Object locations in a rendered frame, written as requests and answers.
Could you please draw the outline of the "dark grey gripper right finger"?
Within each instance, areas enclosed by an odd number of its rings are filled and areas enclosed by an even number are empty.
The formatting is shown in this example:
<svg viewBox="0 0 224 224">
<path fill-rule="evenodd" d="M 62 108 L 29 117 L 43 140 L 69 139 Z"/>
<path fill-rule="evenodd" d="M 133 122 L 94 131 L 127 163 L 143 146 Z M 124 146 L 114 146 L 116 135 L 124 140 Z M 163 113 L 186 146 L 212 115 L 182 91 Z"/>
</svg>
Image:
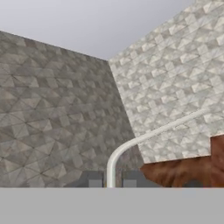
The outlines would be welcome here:
<svg viewBox="0 0 224 224">
<path fill-rule="evenodd" d="M 122 173 L 122 186 L 132 188 L 160 187 L 159 184 L 148 180 L 141 171 L 124 171 Z"/>
</svg>

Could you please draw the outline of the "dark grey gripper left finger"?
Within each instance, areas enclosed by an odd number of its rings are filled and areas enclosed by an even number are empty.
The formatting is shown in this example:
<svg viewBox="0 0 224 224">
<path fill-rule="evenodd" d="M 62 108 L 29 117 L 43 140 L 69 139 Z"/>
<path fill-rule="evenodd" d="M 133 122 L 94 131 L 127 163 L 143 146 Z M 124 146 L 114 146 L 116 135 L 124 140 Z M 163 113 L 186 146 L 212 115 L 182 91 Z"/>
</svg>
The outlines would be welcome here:
<svg viewBox="0 0 224 224">
<path fill-rule="evenodd" d="M 78 180 L 66 185 L 66 187 L 103 187 L 103 171 L 84 171 Z"/>
</svg>

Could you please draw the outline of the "white bent straw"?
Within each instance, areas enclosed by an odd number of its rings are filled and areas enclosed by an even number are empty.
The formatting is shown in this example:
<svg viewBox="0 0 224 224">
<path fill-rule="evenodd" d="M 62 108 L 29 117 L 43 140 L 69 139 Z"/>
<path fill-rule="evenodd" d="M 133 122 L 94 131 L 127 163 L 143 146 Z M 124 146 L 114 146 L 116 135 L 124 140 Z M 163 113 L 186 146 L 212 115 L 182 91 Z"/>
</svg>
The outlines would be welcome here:
<svg viewBox="0 0 224 224">
<path fill-rule="evenodd" d="M 151 132 L 147 132 L 146 134 L 143 134 L 141 136 L 135 137 L 131 140 L 129 140 L 126 143 L 123 143 L 120 145 L 117 149 L 113 151 L 111 156 L 109 157 L 109 160 L 107 162 L 107 188 L 116 188 L 116 164 L 119 160 L 120 156 L 127 150 L 129 150 L 131 147 L 140 144 L 141 142 L 148 140 L 154 136 L 157 136 L 163 132 L 166 132 L 167 130 L 170 130 L 172 128 L 175 128 L 181 124 L 187 123 L 191 121 L 192 119 L 195 119 L 196 117 L 203 116 L 204 114 L 207 114 L 210 112 L 209 108 L 201 108 L 196 112 L 192 112 L 189 115 L 185 115 L 176 121 L 169 122 L 166 125 L 163 125 L 157 129 L 154 129 Z"/>
</svg>

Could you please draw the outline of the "brown wooden cupboard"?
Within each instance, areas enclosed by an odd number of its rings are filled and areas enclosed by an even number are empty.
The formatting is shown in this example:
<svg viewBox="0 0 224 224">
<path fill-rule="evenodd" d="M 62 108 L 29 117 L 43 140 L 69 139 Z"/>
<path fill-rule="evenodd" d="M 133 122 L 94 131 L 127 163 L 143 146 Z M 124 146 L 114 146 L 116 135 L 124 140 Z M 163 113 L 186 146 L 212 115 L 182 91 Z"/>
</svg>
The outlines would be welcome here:
<svg viewBox="0 0 224 224">
<path fill-rule="evenodd" d="M 224 134 L 210 138 L 211 155 L 144 164 L 143 175 L 164 187 L 186 187 L 198 181 L 203 187 L 224 188 Z"/>
</svg>

